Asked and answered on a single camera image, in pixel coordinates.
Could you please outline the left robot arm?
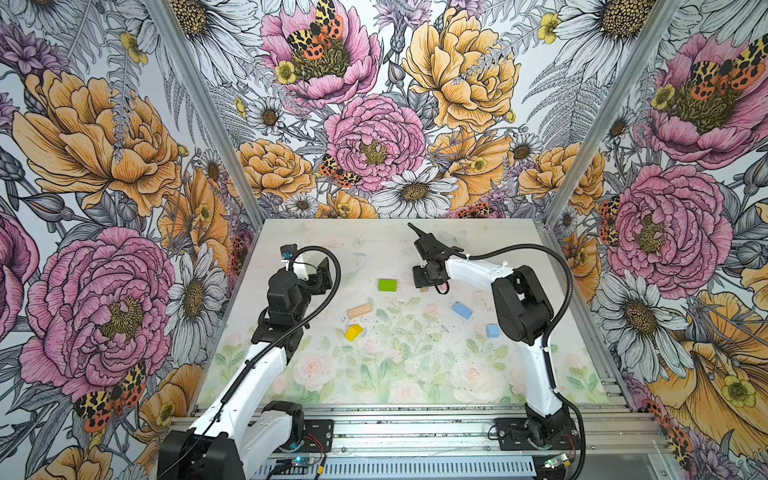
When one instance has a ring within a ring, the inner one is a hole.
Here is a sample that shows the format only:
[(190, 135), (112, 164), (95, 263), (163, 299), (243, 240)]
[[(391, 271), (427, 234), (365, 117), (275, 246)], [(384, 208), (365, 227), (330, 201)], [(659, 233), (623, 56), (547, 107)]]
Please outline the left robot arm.
[(278, 449), (301, 441), (304, 414), (291, 402), (262, 403), (301, 343), (309, 322), (333, 300), (341, 265), (329, 250), (314, 272), (300, 270), (300, 248), (283, 256), (269, 279), (266, 307), (244, 363), (208, 409), (185, 431), (173, 430), (161, 444), (159, 479), (251, 479)]

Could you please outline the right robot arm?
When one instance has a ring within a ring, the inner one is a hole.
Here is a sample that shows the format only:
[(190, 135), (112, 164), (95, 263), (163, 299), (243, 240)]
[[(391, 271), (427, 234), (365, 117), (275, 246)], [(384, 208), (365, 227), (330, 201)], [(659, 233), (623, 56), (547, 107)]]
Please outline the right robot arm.
[[(536, 448), (551, 446), (560, 435), (573, 428), (570, 414), (576, 410), (557, 389), (549, 347), (552, 331), (567, 312), (574, 293), (574, 280), (567, 262), (554, 250), (532, 243), (510, 245), (482, 255), (467, 255), (460, 248), (445, 245), (432, 233), (413, 224), (408, 227), (417, 235), (414, 245), (423, 260), (421, 266), (412, 268), (417, 288), (433, 287), (445, 295), (454, 280), (492, 295), (496, 324), (519, 347), (526, 381), (523, 427), (526, 439)], [(566, 274), (566, 293), (558, 310), (553, 309), (531, 267), (512, 268), (488, 261), (519, 250), (545, 253), (561, 264)]]

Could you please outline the green wood block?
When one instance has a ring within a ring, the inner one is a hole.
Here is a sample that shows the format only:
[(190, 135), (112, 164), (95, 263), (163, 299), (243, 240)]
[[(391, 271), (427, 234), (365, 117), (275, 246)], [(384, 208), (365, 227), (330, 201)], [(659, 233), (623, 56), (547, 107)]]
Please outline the green wood block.
[(394, 279), (379, 279), (377, 288), (380, 292), (396, 292), (398, 282)]

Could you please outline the natural wood block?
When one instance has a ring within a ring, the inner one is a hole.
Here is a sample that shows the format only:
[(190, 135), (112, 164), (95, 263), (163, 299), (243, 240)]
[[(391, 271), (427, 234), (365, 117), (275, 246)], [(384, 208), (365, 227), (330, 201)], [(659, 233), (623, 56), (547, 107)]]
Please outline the natural wood block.
[(354, 320), (363, 317), (372, 312), (372, 305), (369, 303), (351, 308), (347, 311), (347, 317), (350, 320)]

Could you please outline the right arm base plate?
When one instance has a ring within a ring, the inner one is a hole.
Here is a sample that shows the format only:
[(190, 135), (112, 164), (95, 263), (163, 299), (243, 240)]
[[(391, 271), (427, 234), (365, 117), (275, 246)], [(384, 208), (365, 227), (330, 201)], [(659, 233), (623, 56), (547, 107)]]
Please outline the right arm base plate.
[(491, 438), (498, 442), (502, 451), (576, 451), (582, 446), (580, 432), (572, 419), (567, 420), (565, 427), (550, 437), (542, 436), (540, 443), (534, 441), (534, 436), (528, 429), (528, 420), (521, 417), (497, 418), (491, 431)]

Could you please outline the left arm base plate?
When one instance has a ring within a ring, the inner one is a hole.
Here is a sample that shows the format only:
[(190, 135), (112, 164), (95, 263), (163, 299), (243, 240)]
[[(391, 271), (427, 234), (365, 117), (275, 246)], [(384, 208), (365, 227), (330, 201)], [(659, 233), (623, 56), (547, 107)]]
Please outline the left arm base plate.
[(276, 453), (330, 453), (334, 441), (334, 428), (333, 420), (306, 420), (302, 438), (280, 446)]

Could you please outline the blue long wood block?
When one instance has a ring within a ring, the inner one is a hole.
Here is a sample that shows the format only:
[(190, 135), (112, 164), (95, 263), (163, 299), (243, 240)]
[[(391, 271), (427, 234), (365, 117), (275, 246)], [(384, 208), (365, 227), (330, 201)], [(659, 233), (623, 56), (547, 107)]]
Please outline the blue long wood block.
[(473, 310), (460, 302), (455, 302), (452, 305), (452, 310), (465, 320), (469, 320), (473, 315)]

